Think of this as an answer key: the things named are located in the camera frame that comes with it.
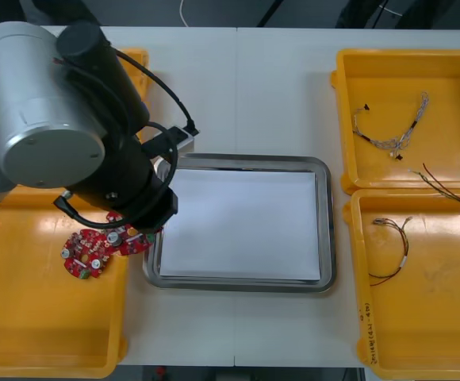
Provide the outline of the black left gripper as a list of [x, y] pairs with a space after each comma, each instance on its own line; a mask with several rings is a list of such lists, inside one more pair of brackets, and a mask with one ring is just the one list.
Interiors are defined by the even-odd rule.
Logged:
[[114, 210], [123, 218], [132, 219], [128, 225], [141, 233], [154, 233], [178, 212], [178, 197], [152, 174], [135, 198], [123, 206], [115, 206]]

